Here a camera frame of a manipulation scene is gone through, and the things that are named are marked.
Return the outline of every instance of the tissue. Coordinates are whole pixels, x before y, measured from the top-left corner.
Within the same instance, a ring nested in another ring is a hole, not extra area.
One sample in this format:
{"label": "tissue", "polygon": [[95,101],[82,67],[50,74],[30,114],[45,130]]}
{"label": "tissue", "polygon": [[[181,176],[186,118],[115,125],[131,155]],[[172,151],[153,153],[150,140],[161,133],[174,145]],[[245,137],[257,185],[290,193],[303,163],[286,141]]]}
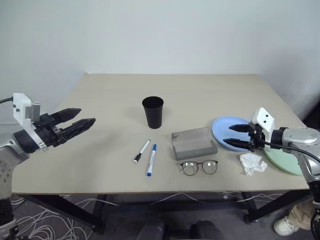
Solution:
{"label": "tissue", "polygon": [[247,176],[252,176],[254,172],[264,172],[268,166],[267,163],[262,160],[262,156],[251,152],[240,155],[240,162]]}

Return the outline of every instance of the marker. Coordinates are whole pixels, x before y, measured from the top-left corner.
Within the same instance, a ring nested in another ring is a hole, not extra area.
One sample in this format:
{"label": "marker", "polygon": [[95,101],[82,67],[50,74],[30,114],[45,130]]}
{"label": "marker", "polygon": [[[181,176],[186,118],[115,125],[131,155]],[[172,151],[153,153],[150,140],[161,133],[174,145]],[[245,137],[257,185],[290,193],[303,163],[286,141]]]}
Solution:
{"label": "marker", "polygon": [[153,168],[154,162],[155,162],[156,150],[157,150],[157,144],[153,144],[150,162],[149,162],[149,166],[148,166],[148,172],[146,174],[148,177],[151,177],[151,174],[152,174],[152,168]]}
{"label": "marker", "polygon": [[138,163],[139,159],[141,158],[141,155],[144,153],[144,151],[146,150],[146,148],[148,147],[149,143],[151,142],[150,139],[148,139],[148,141],[145,142],[144,146],[142,147],[142,149],[140,150],[140,152],[138,153],[137,156],[135,156],[133,162],[136,164]]}

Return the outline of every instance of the table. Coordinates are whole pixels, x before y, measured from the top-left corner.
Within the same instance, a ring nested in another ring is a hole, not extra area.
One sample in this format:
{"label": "table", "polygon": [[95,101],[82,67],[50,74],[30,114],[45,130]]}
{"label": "table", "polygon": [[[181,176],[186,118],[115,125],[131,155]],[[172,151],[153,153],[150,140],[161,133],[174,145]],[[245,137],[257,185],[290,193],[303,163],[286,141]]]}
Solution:
{"label": "table", "polygon": [[[148,96],[164,100],[159,129],[147,125],[141,102]],[[245,176],[240,153],[217,142],[217,154],[197,159],[217,160],[217,173],[199,172],[195,176],[180,173],[180,162],[175,160],[171,144],[172,132],[211,128],[214,119],[221,116],[250,120],[259,107],[275,118],[277,127],[304,126],[257,75],[85,74],[57,110],[81,108],[74,121],[94,117],[95,124],[67,143],[48,152],[38,151],[20,164],[13,175],[13,192],[101,195],[308,189],[302,176],[278,169],[265,157],[263,160],[268,163],[265,172]],[[151,144],[138,164],[133,163],[147,139],[157,144],[155,166],[149,178],[146,170]],[[309,193],[299,192],[303,196]]]}

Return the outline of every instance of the white sneaker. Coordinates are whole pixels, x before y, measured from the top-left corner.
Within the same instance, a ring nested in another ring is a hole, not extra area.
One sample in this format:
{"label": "white sneaker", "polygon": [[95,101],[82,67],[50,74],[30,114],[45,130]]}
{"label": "white sneaker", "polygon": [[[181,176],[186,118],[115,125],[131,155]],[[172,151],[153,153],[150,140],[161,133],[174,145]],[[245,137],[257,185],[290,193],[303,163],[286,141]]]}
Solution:
{"label": "white sneaker", "polygon": [[288,217],[285,216],[273,224],[274,231],[280,236],[289,236],[299,230],[298,227],[294,226],[289,221]]}

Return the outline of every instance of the eyeglass frame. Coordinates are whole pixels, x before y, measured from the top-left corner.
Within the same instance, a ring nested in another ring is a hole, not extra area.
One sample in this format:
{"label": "eyeglass frame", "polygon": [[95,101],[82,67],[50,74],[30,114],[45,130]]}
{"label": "eyeglass frame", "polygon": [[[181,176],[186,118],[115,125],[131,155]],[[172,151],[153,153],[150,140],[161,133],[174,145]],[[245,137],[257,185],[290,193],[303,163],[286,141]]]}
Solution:
{"label": "eyeglass frame", "polygon": [[[215,162],[215,164],[216,164],[216,170],[215,170],[215,172],[213,172],[213,173],[207,173],[207,172],[204,170],[204,163],[205,163],[205,162],[208,162],[208,161]],[[196,164],[197,169],[196,169],[195,174],[192,174],[192,175],[186,174],[186,172],[184,171],[184,164],[186,164],[186,163]],[[217,172],[217,170],[218,170],[218,161],[216,161],[216,160],[205,160],[205,161],[203,161],[203,162],[185,161],[185,162],[183,162],[183,163],[180,164],[180,166],[182,167],[182,170],[181,170],[181,171],[182,171],[185,175],[187,175],[187,176],[194,176],[194,175],[196,175],[196,174],[198,173],[198,170],[199,170],[199,165],[201,165],[202,171],[203,171],[205,174],[208,174],[208,175],[215,174],[215,173]]]}

